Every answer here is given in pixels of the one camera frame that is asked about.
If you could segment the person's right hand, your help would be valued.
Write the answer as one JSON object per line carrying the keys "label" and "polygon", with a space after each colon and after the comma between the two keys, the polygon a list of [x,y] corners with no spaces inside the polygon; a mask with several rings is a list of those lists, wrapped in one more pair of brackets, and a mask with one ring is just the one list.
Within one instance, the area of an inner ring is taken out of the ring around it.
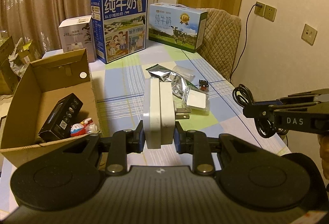
{"label": "person's right hand", "polygon": [[318,142],[320,145],[320,158],[322,163],[322,170],[325,179],[329,179],[329,137],[318,135]]}

